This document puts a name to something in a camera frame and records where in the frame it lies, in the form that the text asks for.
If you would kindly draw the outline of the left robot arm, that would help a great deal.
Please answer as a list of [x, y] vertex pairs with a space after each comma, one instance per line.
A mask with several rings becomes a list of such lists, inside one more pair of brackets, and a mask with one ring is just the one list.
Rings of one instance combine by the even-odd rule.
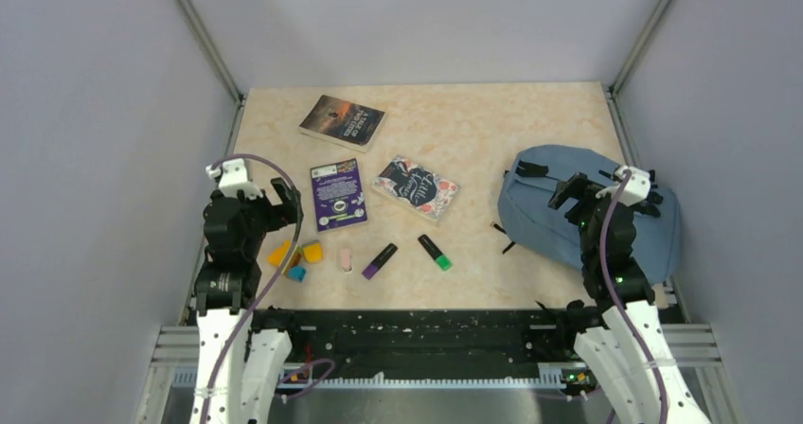
[[204, 210], [205, 260], [194, 284], [199, 331], [190, 422], [264, 423], [285, 361], [297, 358], [303, 335], [287, 325], [252, 329], [265, 235], [297, 221], [297, 193], [281, 178], [280, 198], [254, 199], [216, 190]]

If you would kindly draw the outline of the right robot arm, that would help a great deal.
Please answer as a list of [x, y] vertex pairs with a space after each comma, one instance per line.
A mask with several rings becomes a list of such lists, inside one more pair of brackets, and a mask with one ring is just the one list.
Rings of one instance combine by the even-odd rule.
[[651, 194], [649, 175], [620, 167], [614, 184], [578, 172], [556, 185], [548, 205], [575, 204], [566, 219], [580, 237], [585, 288], [600, 324], [572, 323], [555, 334], [558, 352], [582, 359], [607, 397], [611, 419], [622, 423], [707, 423], [673, 357], [654, 291], [633, 256], [635, 209]]

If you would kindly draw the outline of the blue student backpack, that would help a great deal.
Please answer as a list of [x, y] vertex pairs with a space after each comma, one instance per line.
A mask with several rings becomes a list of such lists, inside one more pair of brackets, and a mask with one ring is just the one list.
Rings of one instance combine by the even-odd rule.
[[[509, 239], [579, 270], [578, 227], [564, 216], [575, 202], [570, 200], [558, 210], [549, 208], [548, 202], [558, 181], [582, 172], [598, 184], [612, 186], [615, 182], [599, 173], [616, 168], [614, 160], [583, 148], [542, 145], [520, 151], [504, 177], [497, 202], [499, 219]], [[682, 252], [678, 199], [669, 188], [659, 187], [655, 193], [663, 198], [657, 205], [660, 216], [636, 213], [633, 220], [637, 230], [633, 257], [652, 285], [675, 274]]]

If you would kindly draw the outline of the floral Little Women book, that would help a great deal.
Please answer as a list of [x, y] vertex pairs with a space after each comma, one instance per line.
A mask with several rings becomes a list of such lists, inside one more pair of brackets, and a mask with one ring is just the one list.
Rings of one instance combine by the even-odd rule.
[[438, 225], [461, 190], [456, 181], [396, 155], [371, 183], [378, 195]]

